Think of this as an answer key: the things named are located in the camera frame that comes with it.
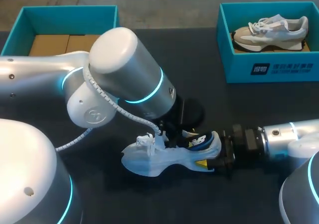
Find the white sneaker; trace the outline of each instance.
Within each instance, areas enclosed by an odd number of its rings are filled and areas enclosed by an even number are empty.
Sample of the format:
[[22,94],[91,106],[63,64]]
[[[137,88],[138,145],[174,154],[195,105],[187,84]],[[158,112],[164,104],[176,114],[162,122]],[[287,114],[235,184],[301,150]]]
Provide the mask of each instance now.
[[151,134],[139,136],[137,142],[122,152],[122,164],[129,171],[142,176],[156,177],[170,165],[180,164],[193,171],[212,172],[196,164],[196,161],[216,158],[221,150],[218,133],[213,131],[213,140],[209,147],[201,151],[186,148],[165,148],[163,138]]
[[261,51],[274,45],[286,50],[302,50],[308,32],[308,19],[288,20],[280,15],[248,23],[232,33],[234,42],[249,51]]

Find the teal box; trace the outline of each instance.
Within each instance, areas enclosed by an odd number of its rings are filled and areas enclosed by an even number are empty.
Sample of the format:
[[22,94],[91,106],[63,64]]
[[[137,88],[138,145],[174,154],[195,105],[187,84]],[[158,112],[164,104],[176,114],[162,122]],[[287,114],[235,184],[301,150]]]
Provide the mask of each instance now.
[[[231,32],[277,14],[309,19],[306,42],[311,52],[235,53]],[[319,10],[313,2],[222,3],[217,43],[228,83],[319,81]]]
[[25,6],[2,56],[27,56],[36,35],[100,35],[119,26],[117,6]]

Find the black table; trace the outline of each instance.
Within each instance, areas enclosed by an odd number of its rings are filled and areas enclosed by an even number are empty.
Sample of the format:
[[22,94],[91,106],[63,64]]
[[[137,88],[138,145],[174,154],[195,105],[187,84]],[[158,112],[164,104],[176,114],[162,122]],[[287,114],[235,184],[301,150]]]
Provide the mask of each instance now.
[[[199,132],[234,123],[270,125],[319,116],[319,83],[226,84],[215,28],[136,33],[177,92],[198,98],[205,106]],[[0,43],[5,36],[0,33]],[[309,102],[298,99],[301,95]],[[63,101],[50,105],[54,115],[47,112],[48,106],[24,104],[1,117],[30,123],[60,146],[83,130],[68,119]],[[121,150],[146,131],[117,114],[61,154],[79,189],[86,224],[282,223],[278,195],[285,176],[279,168],[269,171],[254,165],[236,170],[227,180],[176,165],[159,177],[141,177],[121,165]]]

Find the shoe sole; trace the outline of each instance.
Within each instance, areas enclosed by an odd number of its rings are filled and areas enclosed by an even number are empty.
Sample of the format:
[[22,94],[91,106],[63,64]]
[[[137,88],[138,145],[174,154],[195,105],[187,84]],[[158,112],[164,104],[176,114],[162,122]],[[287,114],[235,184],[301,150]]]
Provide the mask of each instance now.
[[[203,157],[203,159],[216,159],[216,157]],[[146,176],[146,177],[157,177],[159,176],[166,168],[168,168],[169,166],[172,165],[182,165],[186,168],[188,168],[189,170],[192,171],[197,171],[197,172],[214,172],[215,170],[208,170],[204,167],[200,167],[196,164],[196,161],[199,161],[198,159],[194,159],[194,160],[187,160],[187,161],[183,161],[183,162],[176,162],[176,163],[170,163],[167,165],[157,165],[156,167],[152,167],[149,166],[148,170],[141,170],[141,169],[135,169],[132,168],[132,165],[130,163],[126,163],[123,159],[122,159],[122,165],[129,170],[132,173],[141,175],[141,176]]]
[[262,49],[264,49],[267,46],[277,46],[279,48],[285,49],[285,50],[291,50],[291,51],[301,51],[303,49],[303,43],[300,42],[290,42],[290,41],[284,41],[284,42],[276,42],[276,43],[272,43],[272,44],[265,44],[262,46],[252,46],[252,45],[246,45],[246,44],[242,44],[240,42],[237,42],[234,40],[234,42],[243,47],[244,49],[248,50],[248,51],[253,51],[253,52],[260,52]]

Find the white cable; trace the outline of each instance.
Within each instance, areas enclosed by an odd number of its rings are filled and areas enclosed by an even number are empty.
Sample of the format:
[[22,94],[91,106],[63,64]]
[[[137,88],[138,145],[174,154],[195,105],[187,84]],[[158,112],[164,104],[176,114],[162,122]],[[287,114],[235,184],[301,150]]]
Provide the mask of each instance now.
[[89,134],[89,132],[92,131],[92,128],[88,128],[86,131],[83,132],[83,134],[81,134],[80,136],[78,136],[76,139],[72,140],[71,142],[58,147],[55,149],[55,151],[60,152],[61,150],[67,149],[71,146],[73,146],[74,144],[78,143],[79,141],[81,141],[85,136],[87,136]]
[[144,125],[151,127],[154,130],[155,134],[161,135],[160,128],[156,124],[127,112],[126,110],[124,110],[120,106],[118,106],[113,100],[111,100],[111,98],[101,89],[101,87],[93,79],[91,72],[89,70],[89,64],[84,65],[83,76],[84,76],[85,82],[87,84],[90,84],[94,88],[94,90],[96,90],[96,92],[98,92],[107,102],[109,102],[119,113],[121,113],[125,117],[127,117],[135,122],[138,122],[138,123],[141,123],[141,124],[144,124]]

